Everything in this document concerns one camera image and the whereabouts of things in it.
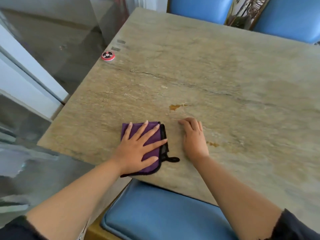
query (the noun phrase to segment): blue seat cushion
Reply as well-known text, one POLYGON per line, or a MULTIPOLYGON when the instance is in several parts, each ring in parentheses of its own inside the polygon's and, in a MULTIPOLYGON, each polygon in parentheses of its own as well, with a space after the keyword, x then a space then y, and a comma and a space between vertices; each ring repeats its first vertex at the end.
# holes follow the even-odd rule
POLYGON ((224 24, 233 0, 170 0, 170 13, 224 24))
POLYGON ((320 0, 270 0, 253 31, 316 43, 320 40, 320 0))
POLYGON ((236 240, 219 207, 133 179, 101 227, 124 240, 236 240))

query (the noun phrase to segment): person's left arm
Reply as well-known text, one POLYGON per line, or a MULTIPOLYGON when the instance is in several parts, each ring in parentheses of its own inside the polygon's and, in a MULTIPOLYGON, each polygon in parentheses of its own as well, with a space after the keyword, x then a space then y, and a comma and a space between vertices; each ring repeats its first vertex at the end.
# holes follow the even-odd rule
POLYGON ((145 153, 166 143, 166 139, 143 146, 159 129, 157 125, 142 137, 148 122, 129 139, 132 123, 128 126, 121 144, 113 156, 95 167, 64 189, 34 207, 27 214, 27 220, 48 240, 75 240, 88 221, 95 206, 108 188, 122 174, 140 171, 158 158, 141 161, 145 153))

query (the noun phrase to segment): table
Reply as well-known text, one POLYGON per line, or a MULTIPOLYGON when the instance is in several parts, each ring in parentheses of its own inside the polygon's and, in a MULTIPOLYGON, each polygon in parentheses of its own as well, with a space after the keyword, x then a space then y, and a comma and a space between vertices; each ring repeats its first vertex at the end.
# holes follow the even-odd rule
POLYGON ((177 120, 202 121, 210 154, 241 181, 320 230, 320 49, 137 8, 38 145, 95 165, 121 124, 166 126, 169 156, 136 177, 216 204, 182 150, 177 120))

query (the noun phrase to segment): sauce stain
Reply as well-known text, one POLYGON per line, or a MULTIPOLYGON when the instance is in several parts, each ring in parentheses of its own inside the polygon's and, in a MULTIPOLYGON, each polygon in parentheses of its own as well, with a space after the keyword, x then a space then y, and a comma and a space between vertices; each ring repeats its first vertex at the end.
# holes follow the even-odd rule
POLYGON ((211 141, 207 141, 207 144, 209 144, 210 146, 214 146, 214 147, 218 147, 219 146, 218 143, 211 142, 211 141))
POLYGON ((170 110, 173 110, 173 111, 176 111, 177 108, 180 108, 180 107, 182 107, 182 106, 188 106, 188 105, 187 105, 187 104, 176 104, 176 105, 171 104, 171 105, 169 106, 169 109, 170 109, 170 110))

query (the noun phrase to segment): black sleeve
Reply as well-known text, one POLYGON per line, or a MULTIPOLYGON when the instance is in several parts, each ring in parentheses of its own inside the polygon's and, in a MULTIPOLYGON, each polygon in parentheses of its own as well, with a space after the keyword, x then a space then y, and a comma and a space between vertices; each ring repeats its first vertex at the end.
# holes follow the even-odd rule
POLYGON ((0 239, 47 240, 27 221, 26 216, 18 216, 1 228, 0 239))
POLYGON ((320 234, 311 230, 285 209, 268 240, 320 240, 320 234))

